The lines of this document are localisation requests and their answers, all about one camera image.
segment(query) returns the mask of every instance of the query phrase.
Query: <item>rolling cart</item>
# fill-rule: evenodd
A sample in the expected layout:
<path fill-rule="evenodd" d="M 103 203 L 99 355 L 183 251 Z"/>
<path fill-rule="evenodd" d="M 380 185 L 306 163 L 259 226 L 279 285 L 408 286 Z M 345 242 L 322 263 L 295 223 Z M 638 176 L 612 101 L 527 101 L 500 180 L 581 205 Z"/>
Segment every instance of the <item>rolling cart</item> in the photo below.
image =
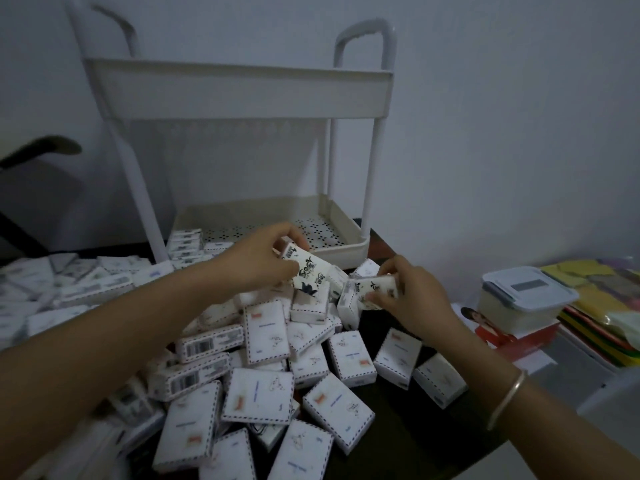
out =
<path fill-rule="evenodd" d="M 332 69 L 176 63 L 142 58 L 136 30 L 103 2 L 71 0 L 67 5 L 86 74 L 122 161 L 156 262 L 169 259 L 144 177 L 129 138 L 129 122 L 249 118 L 330 120 L 327 193 L 202 205 L 181 205 L 173 229 L 202 228 L 208 241 L 235 241 L 259 225 L 289 220 L 302 228 L 314 252 L 343 269 L 367 257 L 373 182 L 380 158 L 394 81 L 396 33 L 377 18 L 356 23 L 338 35 Z M 82 17 L 99 12 L 124 32 L 130 58 L 87 56 Z M 380 70 L 342 69 L 346 44 L 368 34 L 383 39 Z M 336 120 L 373 118 L 362 224 L 334 201 Z"/>

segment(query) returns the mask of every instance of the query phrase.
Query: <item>person's left arm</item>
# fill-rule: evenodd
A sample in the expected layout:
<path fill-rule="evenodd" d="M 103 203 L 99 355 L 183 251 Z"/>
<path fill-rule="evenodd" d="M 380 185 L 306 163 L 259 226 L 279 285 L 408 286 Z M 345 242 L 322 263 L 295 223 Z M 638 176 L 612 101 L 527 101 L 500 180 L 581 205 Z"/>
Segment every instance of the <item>person's left arm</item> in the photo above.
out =
<path fill-rule="evenodd" d="M 288 223 L 258 229 L 220 256 L 133 290 L 0 353 L 0 478 L 15 478 L 204 309 L 298 272 L 279 259 Z"/>

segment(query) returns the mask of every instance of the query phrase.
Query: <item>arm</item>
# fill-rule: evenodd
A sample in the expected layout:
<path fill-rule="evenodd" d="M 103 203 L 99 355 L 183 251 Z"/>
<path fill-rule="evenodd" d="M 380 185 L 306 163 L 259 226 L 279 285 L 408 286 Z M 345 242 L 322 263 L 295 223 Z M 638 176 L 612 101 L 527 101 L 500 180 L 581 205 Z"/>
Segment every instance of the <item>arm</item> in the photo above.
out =
<path fill-rule="evenodd" d="M 380 268 L 380 274 L 387 273 L 397 273 L 404 295 L 398 300 L 381 294 L 368 298 L 436 348 L 487 411 L 494 411 L 520 370 L 460 322 L 434 276 L 402 256 Z M 532 381 L 520 387 L 498 427 L 540 480 L 630 480 L 640 471 L 640 460 Z"/>
<path fill-rule="evenodd" d="M 206 307 L 293 277 L 298 264 L 272 250 L 284 249 L 285 235 L 308 250 L 291 224 L 261 228 L 215 259 L 0 353 L 0 477 L 18 476 L 54 448 Z"/>

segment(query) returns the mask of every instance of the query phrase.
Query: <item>silver bangle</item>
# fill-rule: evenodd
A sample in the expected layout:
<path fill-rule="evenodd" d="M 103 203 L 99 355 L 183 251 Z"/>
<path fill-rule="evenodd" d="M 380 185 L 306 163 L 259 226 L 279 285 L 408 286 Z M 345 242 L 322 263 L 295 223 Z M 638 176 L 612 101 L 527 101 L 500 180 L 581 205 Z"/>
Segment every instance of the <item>silver bangle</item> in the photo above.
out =
<path fill-rule="evenodd" d="M 509 405 L 509 403 L 513 399 L 513 396 L 516 395 L 518 389 L 520 389 L 520 386 L 522 386 L 522 383 L 524 382 L 524 379 L 526 379 L 526 378 L 527 378 L 527 371 L 522 371 L 520 373 L 520 376 L 516 380 L 516 382 L 514 382 L 513 386 L 511 386 L 511 389 L 509 389 L 509 392 L 507 393 L 507 395 L 504 396 L 504 399 L 502 400 L 502 402 L 500 404 L 498 404 L 498 407 L 491 414 L 491 417 L 489 418 L 489 423 L 487 423 L 487 425 L 486 425 L 486 430 L 487 431 L 491 431 L 495 427 L 495 424 L 498 421 L 498 418 L 500 418 L 500 415 L 507 408 L 507 406 Z"/>

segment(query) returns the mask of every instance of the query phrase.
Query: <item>cart handle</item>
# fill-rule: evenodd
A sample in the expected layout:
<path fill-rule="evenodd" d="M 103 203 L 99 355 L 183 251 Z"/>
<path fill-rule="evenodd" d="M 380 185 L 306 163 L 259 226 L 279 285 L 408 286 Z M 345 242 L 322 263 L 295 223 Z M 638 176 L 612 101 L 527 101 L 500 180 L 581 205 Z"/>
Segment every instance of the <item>cart handle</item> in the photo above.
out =
<path fill-rule="evenodd" d="M 382 65 L 380 69 L 393 71 L 396 64 L 396 29 L 384 18 L 372 18 L 354 23 L 340 32 L 335 39 L 333 67 L 342 67 L 342 56 L 347 43 L 364 35 L 382 34 Z"/>
<path fill-rule="evenodd" d="M 83 55 L 86 54 L 84 53 L 84 47 L 81 43 L 82 37 L 79 36 L 79 34 L 81 33 L 80 20 L 82 19 L 82 12 L 87 9 L 91 9 L 105 15 L 106 17 L 116 22 L 124 33 L 124 38 L 127 41 L 127 46 L 129 48 L 129 55 L 133 58 L 138 58 L 141 56 L 140 40 L 138 39 L 136 29 L 126 18 L 120 15 L 116 9 L 110 7 L 108 2 L 105 3 L 105 1 L 100 1 L 100 3 L 97 3 L 89 0 L 69 0 L 66 3 L 66 6 L 69 20 L 71 21 L 73 29 L 76 32 L 76 38 L 78 39 L 80 50 L 83 52 Z"/>

